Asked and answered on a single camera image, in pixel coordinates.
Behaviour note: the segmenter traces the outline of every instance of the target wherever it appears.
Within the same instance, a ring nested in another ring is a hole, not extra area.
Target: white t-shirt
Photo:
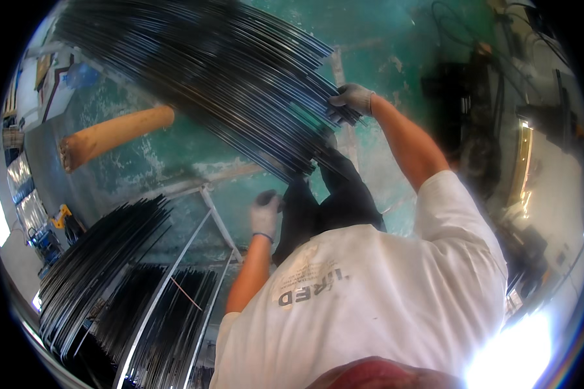
[[[462,377],[502,324],[506,262],[450,171],[421,186],[415,233],[356,225],[297,248],[223,318],[210,388],[304,389],[373,355]]]

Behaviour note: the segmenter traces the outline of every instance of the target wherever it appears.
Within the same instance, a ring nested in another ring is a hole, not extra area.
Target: cardboard tube
[[[93,158],[161,127],[175,119],[168,106],[130,113],[64,137],[59,144],[61,164],[71,173]]]

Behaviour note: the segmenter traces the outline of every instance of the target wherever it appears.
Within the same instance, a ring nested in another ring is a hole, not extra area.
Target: metal rack
[[[186,255],[188,248],[190,248],[190,245],[195,240],[195,238],[199,234],[200,230],[202,229],[203,225],[208,220],[208,218],[212,217],[213,221],[216,223],[216,225],[218,227],[218,230],[220,231],[221,235],[223,236],[223,239],[225,240],[227,246],[229,246],[229,248],[232,250],[232,253],[228,257],[228,259],[225,263],[225,267],[223,268],[222,273],[219,275],[218,285],[214,289],[214,292],[212,293],[212,296],[210,297],[210,300],[208,301],[208,304],[206,305],[206,307],[204,309],[205,315],[203,316],[201,323],[200,323],[201,331],[200,331],[199,337],[194,342],[194,346],[193,346],[194,351],[192,353],[192,359],[191,359],[190,365],[189,365],[188,370],[186,372],[186,379],[184,380],[183,388],[186,389],[188,386],[188,382],[190,380],[190,374],[192,373],[195,362],[197,361],[199,349],[201,348],[201,343],[203,342],[203,337],[205,336],[205,330],[206,330],[207,324],[210,320],[210,316],[212,315],[212,309],[213,309],[214,303],[218,297],[218,292],[220,291],[220,288],[223,284],[223,279],[225,278],[225,274],[227,272],[227,268],[229,267],[229,263],[231,262],[232,258],[234,258],[234,257],[238,260],[239,263],[242,262],[242,256],[240,255],[240,252],[236,248],[234,241],[232,240],[231,236],[229,235],[229,232],[227,231],[225,225],[223,224],[223,221],[220,218],[220,215],[218,214],[216,206],[214,206],[214,203],[212,202],[212,198],[210,197],[210,194],[209,194],[209,192],[211,190],[212,189],[211,189],[211,187],[208,186],[208,184],[204,184],[204,185],[200,186],[198,189],[199,193],[201,194],[201,197],[203,198],[203,201],[205,202],[206,206],[208,206],[208,208],[209,208],[208,213],[204,216],[204,218],[199,223],[199,226],[197,227],[197,229],[194,231],[194,233],[188,239],[188,242],[184,246],[184,249],[182,250],[182,252],[177,257],[177,260],[175,260],[173,265],[167,269],[163,278],[160,280],[160,283],[157,285],[154,294],[152,295],[151,299],[148,302],[147,308],[145,309],[142,317],[140,318],[138,325],[134,328],[134,331],[133,331],[132,336],[130,337],[128,343],[126,344],[126,350],[128,350],[128,351],[122,356],[121,362],[119,362],[119,365],[117,366],[117,374],[116,374],[115,380],[113,382],[113,388],[121,389],[123,387],[123,380],[125,379],[126,373],[128,372],[129,363],[132,360],[132,357],[134,356],[134,351],[136,350],[136,347],[139,344],[139,340],[143,334],[143,331],[145,330],[145,327],[148,323],[149,318],[151,317],[151,314],[154,311],[154,308],[156,307],[156,304],[160,300],[160,297],[163,295],[163,291],[164,291],[166,285],[171,280],[171,277],[174,274],[175,270],[177,269],[179,262],[182,260],[184,255]],[[196,190],[195,191],[187,191],[187,192],[185,192],[185,194],[192,193],[192,192],[196,192]]]

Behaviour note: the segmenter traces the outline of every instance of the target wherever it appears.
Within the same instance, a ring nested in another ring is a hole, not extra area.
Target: concrete floor
[[[437,131],[434,110],[422,96],[420,78],[430,74],[440,60],[466,62],[468,50],[447,42],[440,53],[430,3],[252,1],[254,6],[303,28],[335,48],[335,55],[319,70],[322,75],[333,82],[356,82],[373,89],[432,133]],[[493,13],[483,0],[446,3],[479,35],[494,43]],[[455,34],[459,32],[465,36],[455,27]],[[267,189],[283,193],[286,185],[179,113],[169,128],[123,144],[75,173],[65,174],[56,147],[63,136],[150,106],[111,80],[101,78],[92,87],[76,90],[63,115],[27,133],[25,149],[31,172],[48,213],[55,213],[65,203],[85,224],[92,225],[126,200],[164,188],[196,187],[212,181],[212,198],[224,223],[236,245],[246,247],[251,236],[249,204],[257,193]],[[366,126],[358,124],[354,129],[336,130],[339,149],[357,164],[383,213],[388,232],[410,235],[415,193],[395,163],[376,121],[365,121]],[[310,183],[318,201],[326,198],[328,193],[318,170]],[[174,204],[174,227],[148,255],[150,261],[174,260],[201,220],[200,215],[205,213],[198,194],[176,199]],[[206,230],[195,242],[195,251],[187,261],[218,262],[224,258],[224,244],[216,235],[215,226],[209,225]],[[224,289],[237,271],[238,266],[234,266]],[[220,322],[224,300],[217,305],[212,324]]]

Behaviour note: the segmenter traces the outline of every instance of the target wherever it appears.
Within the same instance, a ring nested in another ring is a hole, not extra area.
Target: work glove
[[[257,195],[251,204],[253,235],[264,235],[274,243],[277,233],[277,213],[281,212],[281,197],[271,189]]]
[[[358,84],[345,84],[337,89],[339,96],[329,98],[329,104],[333,106],[348,105],[353,110],[366,115],[372,116],[372,106],[370,98],[374,93]]]

